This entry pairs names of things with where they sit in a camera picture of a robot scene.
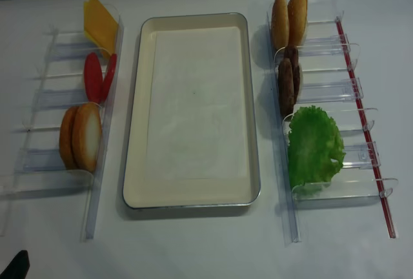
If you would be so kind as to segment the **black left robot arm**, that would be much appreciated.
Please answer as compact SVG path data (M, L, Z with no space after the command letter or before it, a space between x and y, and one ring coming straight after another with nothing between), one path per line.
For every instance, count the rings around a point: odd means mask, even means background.
M29 268L30 260L28 251L21 250L1 273L0 279L25 279Z

